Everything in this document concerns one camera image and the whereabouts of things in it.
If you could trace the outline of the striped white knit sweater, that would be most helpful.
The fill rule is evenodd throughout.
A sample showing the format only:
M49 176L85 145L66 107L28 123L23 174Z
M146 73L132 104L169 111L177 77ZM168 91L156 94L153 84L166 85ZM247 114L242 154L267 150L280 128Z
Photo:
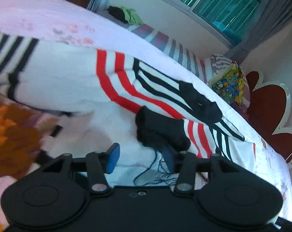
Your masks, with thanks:
M0 95L59 116L51 156L123 146L112 185L174 186L164 145L255 171L255 144L206 96L124 53L0 33Z

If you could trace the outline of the green and black clothes pile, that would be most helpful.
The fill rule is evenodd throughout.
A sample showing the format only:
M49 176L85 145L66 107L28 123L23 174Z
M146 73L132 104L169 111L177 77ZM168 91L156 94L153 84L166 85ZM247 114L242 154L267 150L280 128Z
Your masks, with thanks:
M124 24L142 25L143 21L134 9L109 6L108 13Z

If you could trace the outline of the colourful cartoon pillow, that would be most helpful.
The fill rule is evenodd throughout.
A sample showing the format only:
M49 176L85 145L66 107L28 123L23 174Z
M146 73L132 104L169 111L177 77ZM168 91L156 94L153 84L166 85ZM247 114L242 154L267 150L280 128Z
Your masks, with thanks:
M209 82L209 87L226 103L241 105L245 100L247 79L243 69L236 63L217 73Z

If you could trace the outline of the red heart-shaped headboard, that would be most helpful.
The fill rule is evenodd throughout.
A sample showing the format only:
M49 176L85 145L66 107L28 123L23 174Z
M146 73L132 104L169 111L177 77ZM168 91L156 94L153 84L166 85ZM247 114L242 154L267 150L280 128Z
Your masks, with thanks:
M292 168L292 127L287 127L292 98L287 86L278 81L264 81L263 73L246 75L250 91L248 122Z

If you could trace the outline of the striped pillow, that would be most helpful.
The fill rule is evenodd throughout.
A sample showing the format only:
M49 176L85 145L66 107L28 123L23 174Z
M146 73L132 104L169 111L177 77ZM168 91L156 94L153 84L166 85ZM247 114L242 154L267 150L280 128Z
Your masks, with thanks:
M216 74L220 73L220 71L234 63L234 61L224 55L217 54L206 58L203 63L205 68L205 81L208 82Z

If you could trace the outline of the striped bed sheet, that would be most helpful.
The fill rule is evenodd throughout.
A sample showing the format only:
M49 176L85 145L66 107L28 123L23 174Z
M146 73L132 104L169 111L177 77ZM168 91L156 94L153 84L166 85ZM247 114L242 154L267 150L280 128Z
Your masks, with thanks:
M185 48L175 39L147 24L125 24L110 15L107 10L100 11L98 14L149 42L165 53L165 55L191 71L191 73L199 77L204 83L208 83L208 81L212 79L212 63L210 58L205 60L200 59L194 52Z

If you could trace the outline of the pink floral bed quilt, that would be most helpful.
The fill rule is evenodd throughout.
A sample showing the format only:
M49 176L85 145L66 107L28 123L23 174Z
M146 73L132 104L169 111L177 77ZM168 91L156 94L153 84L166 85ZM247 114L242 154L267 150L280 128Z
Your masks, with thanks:
M71 46L115 51L135 57L169 77L206 87L227 120L254 143L255 173L276 186L283 197L280 216L292 220L292 184L282 156L195 74L138 35L96 13L65 0L0 0L0 33L55 41Z

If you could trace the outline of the grey curtain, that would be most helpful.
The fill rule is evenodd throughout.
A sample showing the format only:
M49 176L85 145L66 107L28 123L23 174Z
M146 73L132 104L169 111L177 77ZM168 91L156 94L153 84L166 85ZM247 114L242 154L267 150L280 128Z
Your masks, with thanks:
M241 64L249 53L292 22L292 0L262 0L242 42L225 56Z

